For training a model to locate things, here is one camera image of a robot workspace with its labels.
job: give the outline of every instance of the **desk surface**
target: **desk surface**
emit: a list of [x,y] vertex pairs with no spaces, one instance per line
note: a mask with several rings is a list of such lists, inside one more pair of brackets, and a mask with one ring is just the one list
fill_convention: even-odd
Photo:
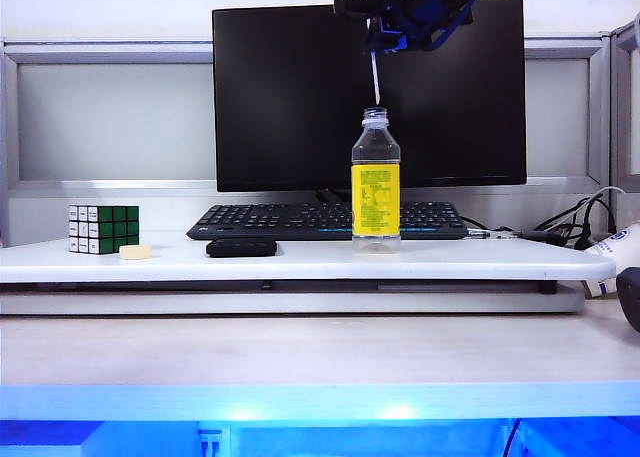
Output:
[[599,280],[611,259],[522,239],[403,241],[396,254],[354,253],[351,242],[279,242],[273,257],[211,259],[206,242],[142,234],[151,259],[71,253],[58,240],[0,249],[0,283],[235,279]]
[[3,318],[0,331],[0,419],[640,415],[640,334],[616,300],[572,315]]

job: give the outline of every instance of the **monitor screen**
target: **monitor screen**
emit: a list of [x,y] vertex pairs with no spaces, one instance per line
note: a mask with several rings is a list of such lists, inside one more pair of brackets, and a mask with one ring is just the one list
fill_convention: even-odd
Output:
[[[478,0],[433,52],[378,54],[402,187],[526,180],[522,0]],[[220,191],[350,187],[376,105],[366,23],[330,5],[213,11]]]

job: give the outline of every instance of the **water bottle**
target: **water bottle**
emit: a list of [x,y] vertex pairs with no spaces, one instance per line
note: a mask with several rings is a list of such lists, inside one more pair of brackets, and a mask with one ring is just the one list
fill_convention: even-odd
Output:
[[365,109],[364,131],[351,150],[351,207],[356,251],[400,248],[400,146],[387,126],[387,109]]

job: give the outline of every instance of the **keyboard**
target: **keyboard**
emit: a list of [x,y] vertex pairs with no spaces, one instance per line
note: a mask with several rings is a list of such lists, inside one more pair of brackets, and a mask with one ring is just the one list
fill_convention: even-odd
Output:
[[[187,235],[195,240],[351,240],[351,204],[214,205]],[[449,202],[405,202],[400,206],[400,235],[407,240],[461,239],[467,228]]]

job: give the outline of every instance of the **black remote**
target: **black remote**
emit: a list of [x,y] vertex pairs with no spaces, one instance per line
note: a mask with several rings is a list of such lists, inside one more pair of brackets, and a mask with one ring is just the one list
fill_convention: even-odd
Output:
[[269,257],[278,244],[267,237],[220,238],[207,244],[209,257]]

